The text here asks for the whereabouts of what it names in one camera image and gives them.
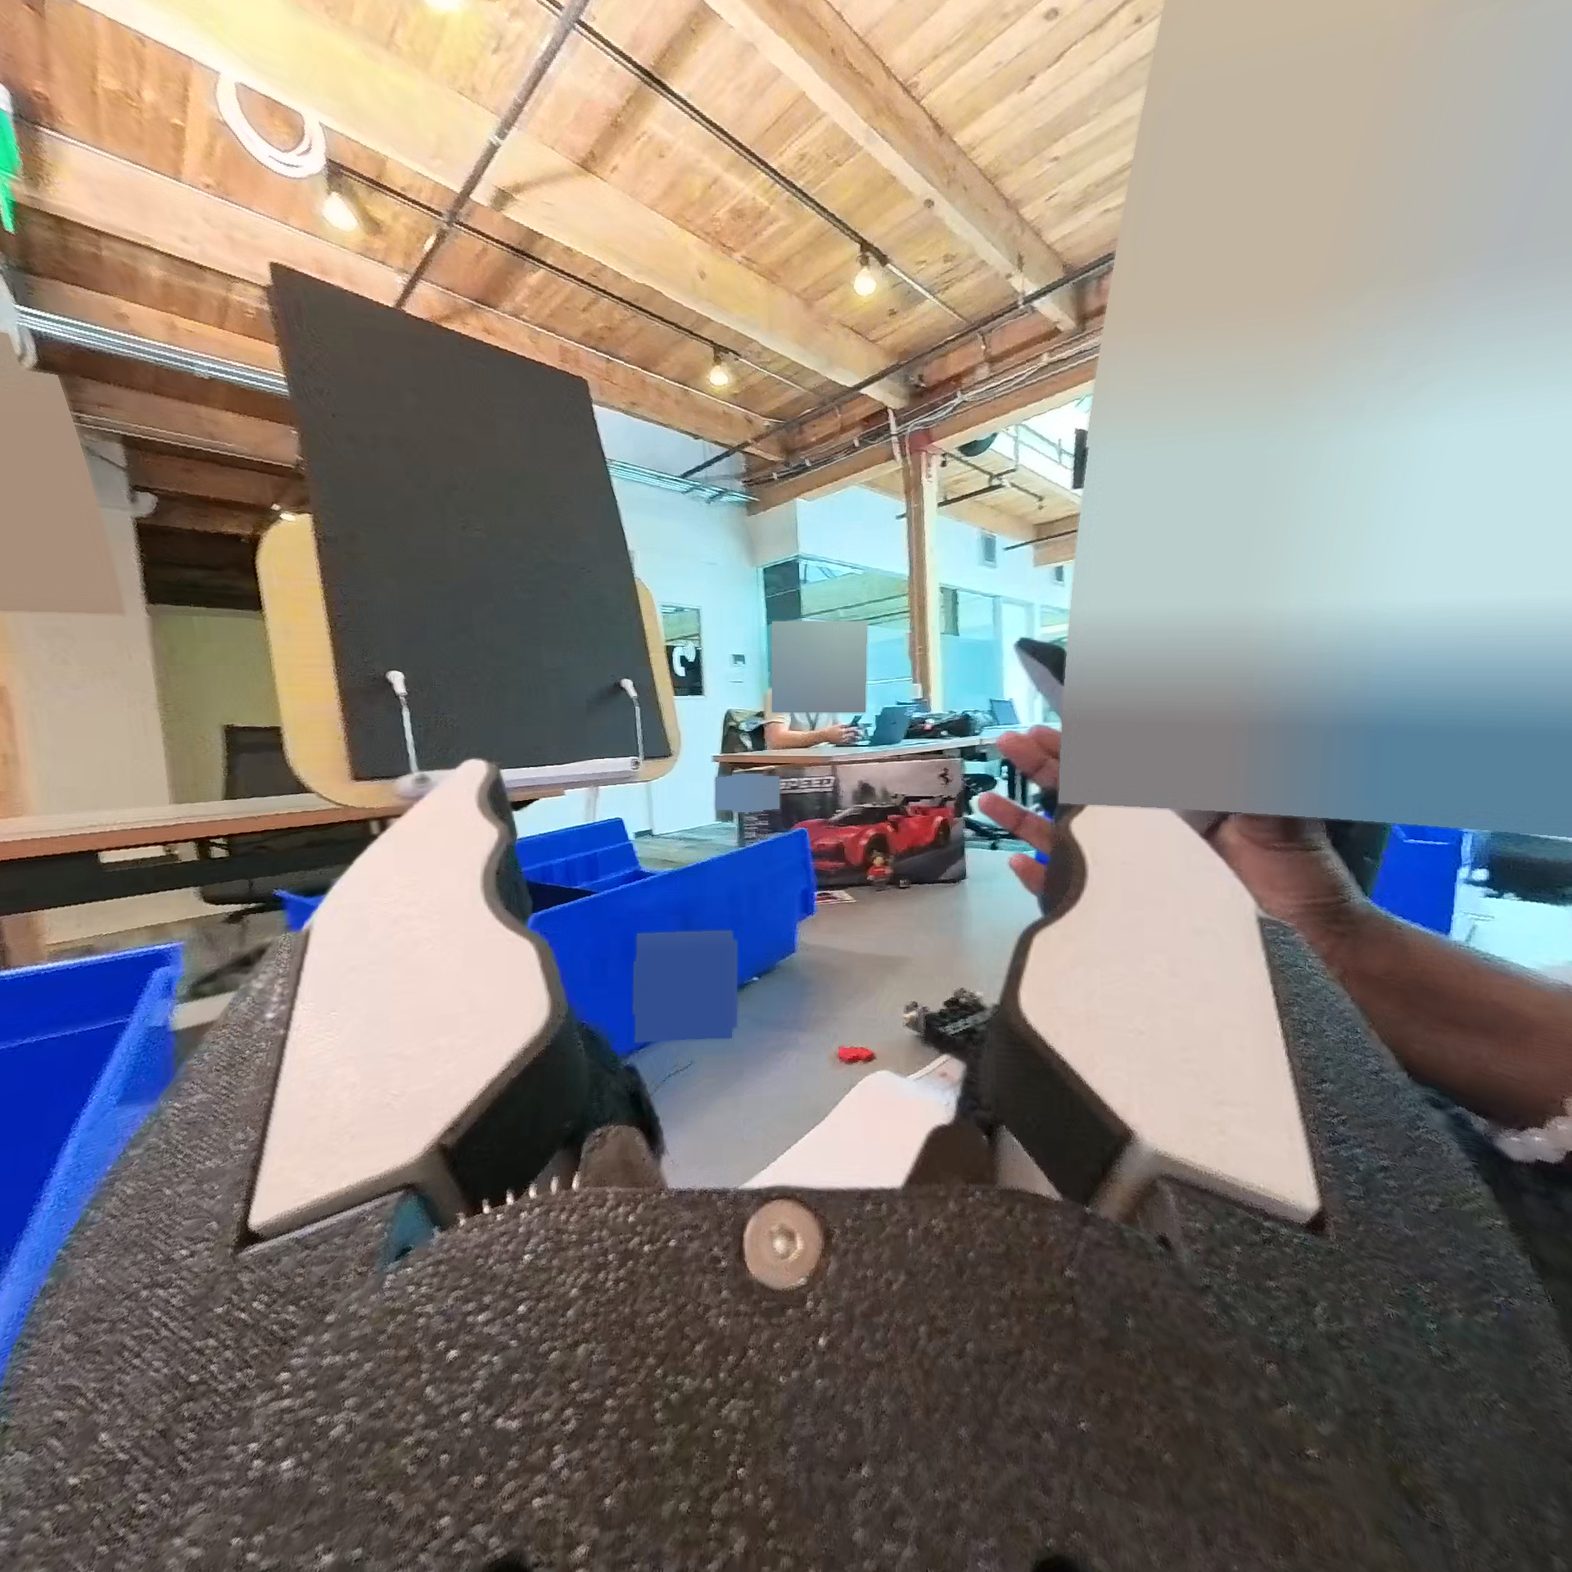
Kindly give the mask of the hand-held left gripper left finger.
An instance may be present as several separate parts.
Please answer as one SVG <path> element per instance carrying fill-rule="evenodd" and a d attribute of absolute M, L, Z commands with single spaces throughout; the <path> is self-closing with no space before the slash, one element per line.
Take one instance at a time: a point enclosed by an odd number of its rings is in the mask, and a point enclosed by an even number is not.
<path fill-rule="evenodd" d="M 302 933 L 246 1229 L 275 1242 L 409 1193 L 435 1227 L 564 1183 L 660 1183 L 639 1075 L 529 928 L 501 776 L 443 772 Z"/>

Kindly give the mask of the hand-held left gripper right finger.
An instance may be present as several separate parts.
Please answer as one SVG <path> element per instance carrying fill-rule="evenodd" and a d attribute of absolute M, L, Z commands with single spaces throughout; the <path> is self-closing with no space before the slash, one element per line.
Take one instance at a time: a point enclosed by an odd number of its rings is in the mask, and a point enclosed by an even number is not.
<path fill-rule="evenodd" d="M 1201 815 L 1062 807 L 979 1051 L 997 1172 L 1127 1222 L 1158 1183 L 1310 1227 L 1319 1185 L 1248 890 Z"/>

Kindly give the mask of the blue plastic bin with divider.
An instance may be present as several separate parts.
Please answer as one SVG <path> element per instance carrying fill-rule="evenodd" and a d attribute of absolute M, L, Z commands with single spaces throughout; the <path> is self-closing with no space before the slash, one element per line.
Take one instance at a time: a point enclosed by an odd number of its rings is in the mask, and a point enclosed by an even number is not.
<path fill-rule="evenodd" d="M 543 1058 L 564 1022 L 633 1051 L 724 1036 L 736 989 L 796 952 L 804 836 L 650 874 L 610 822 L 516 841 L 484 802 L 429 800 L 302 928 L 285 1065 L 307 1080 L 470 1085 Z"/>

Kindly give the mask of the red car lego box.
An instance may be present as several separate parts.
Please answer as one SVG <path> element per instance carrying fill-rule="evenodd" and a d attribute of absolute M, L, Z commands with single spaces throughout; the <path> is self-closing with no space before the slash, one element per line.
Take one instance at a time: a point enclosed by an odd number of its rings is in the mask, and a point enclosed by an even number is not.
<path fill-rule="evenodd" d="M 818 892 L 966 880 L 962 756 L 752 776 L 771 776 L 779 800 L 734 812 L 736 844 L 804 832 Z"/>

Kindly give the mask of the person's right hand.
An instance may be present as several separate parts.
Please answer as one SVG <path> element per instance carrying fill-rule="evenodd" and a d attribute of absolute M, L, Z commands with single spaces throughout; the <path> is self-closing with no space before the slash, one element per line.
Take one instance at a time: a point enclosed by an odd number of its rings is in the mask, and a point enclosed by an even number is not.
<path fill-rule="evenodd" d="M 1037 855 L 1053 819 L 989 793 L 984 809 Z M 1262 939 L 1287 926 L 1319 959 L 1398 1065 L 1509 1131 L 1568 1114 L 1568 984 L 1463 947 L 1375 908 L 1314 819 L 1201 815 L 1207 848 L 1256 905 Z M 1039 902 L 1047 864 L 1010 859 Z"/>

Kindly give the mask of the white board stand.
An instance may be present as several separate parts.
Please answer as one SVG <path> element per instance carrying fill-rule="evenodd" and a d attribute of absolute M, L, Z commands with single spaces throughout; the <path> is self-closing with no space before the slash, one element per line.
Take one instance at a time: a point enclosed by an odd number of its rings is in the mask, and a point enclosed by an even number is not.
<path fill-rule="evenodd" d="M 429 798 L 431 791 L 440 787 L 449 772 L 423 772 L 419 756 L 417 756 L 417 737 L 414 737 L 414 716 L 409 716 L 409 691 L 402 670 L 383 670 L 383 682 L 391 692 L 396 696 L 401 707 L 401 729 L 402 729 L 402 749 L 407 749 L 407 767 L 409 772 L 393 780 L 393 793 L 402 802 L 417 802 Z M 501 783 L 508 791 L 588 791 L 601 783 L 625 783 L 639 776 L 645 767 L 645 729 L 642 729 L 642 698 L 639 686 L 630 678 L 620 678 L 618 686 L 633 707 L 633 729 L 635 729 L 635 754 L 633 756 L 598 756 L 598 760 L 577 760 L 577 762 L 557 762 L 557 767 L 529 767 L 529 769 L 504 769 Z"/>

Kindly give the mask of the black office chair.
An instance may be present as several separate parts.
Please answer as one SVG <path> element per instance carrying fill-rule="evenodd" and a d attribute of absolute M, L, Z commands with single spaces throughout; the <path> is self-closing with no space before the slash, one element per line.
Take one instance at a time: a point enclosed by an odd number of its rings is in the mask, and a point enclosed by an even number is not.
<path fill-rule="evenodd" d="M 282 729 L 224 729 L 224 798 L 302 798 L 285 754 Z M 372 830 L 364 819 L 320 822 L 307 830 L 228 836 L 206 859 L 241 859 L 241 880 L 202 886 L 208 908 L 230 913 L 287 912 L 287 897 L 320 897 L 357 855 L 367 850 Z"/>

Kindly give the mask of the wood-edged grey desk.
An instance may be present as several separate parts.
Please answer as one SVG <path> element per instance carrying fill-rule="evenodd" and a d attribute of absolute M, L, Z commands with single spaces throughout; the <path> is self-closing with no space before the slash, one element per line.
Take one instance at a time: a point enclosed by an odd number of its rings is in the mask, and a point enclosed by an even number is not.
<path fill-rule="evenodd" d="M 715 756 L 720 772 L 776 772 L 776 769 L 834 769 L 840 762 L 911 762 L 924 756 L 966 756 L 966 754 L 993 754 L 1009 729 L 989 729 L 969 737 L 907 737 L 891 747 L 857 745 L 834 747 L 815 745 L 809 749 L 755 749 L 755 754 L 729 754 Z"/>
<path fill-rule="evenodd" d="M 3 819 L 3 917 L 347 865 L 407 802 L 246 798 Z"/>

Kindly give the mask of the white instruction booklet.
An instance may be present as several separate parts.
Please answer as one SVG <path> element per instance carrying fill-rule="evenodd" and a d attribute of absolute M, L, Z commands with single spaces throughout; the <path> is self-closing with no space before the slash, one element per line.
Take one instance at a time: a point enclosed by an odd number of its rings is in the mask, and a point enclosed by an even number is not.
<path fill-rule="evenodd" d="M 901 1189 L 930 1133 L 954 1117 L 962 1085 L 965 1065 L 954 1057 L 940 1057 L 913 1075 L 871 1071 L 748 1189 Z"/>

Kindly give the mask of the rounded wooden divider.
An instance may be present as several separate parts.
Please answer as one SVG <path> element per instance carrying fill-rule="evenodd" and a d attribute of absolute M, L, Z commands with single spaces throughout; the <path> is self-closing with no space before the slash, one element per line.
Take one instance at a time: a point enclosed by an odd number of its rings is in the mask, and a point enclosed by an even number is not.
<path fill-rule="evenodd" d="M 389 779 L 353 779 L 349 745 L 344 723 L 344 696 L 338 682 L 338 657 L 328 626 L 328 603 L 320 585 L 320 560 L 316 520 L 309 514 L 277 516 L 259 541 L 259 589 L 263 613 L 272 653 L 272 670 L 277 686 L 285 754 L 293 772 L 302 779 L 307 791 L 341 802 L 349 809 L 391 807 L 401 798 L 393 780 L 409 772 L 402 754 L 402 772 Z M 633 579 L 639 597 L 639 626 L 645 639 L 645 656 L 652 664 L 652 682 L 639 691 L 642 729 L 645 729 L 645 767 L 633 780 L 660 780 L 682 760 L 682 726 L 676 696 L 668 675 L 665 639 L 660 626 L 660 603 L 642 579 Z M 533 802 L 543 798 L 564 798 L 569 791 L 508 791 L 509 802 Z"/>

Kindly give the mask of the black board panel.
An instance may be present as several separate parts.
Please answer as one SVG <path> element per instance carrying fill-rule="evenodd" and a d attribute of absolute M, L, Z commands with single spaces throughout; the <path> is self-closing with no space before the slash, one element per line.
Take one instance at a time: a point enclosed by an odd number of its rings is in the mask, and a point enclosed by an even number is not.
<path fill-rule="evenodd" d="M 668 769 L 676 740 L 585 378 L 272 265 L 347 776 Z"/>

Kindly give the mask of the wooden post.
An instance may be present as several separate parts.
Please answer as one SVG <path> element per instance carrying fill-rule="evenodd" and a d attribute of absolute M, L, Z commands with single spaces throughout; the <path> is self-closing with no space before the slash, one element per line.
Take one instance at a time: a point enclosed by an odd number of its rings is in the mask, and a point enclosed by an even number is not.
<path fill-rule="evenodd" d="M 901 497 L 907 539 L 907 653 L 913 686 L 930 709 L 943 707 L 943 591 L 936 566 L 940 452 L 930 432 L 905 432 Z"/>

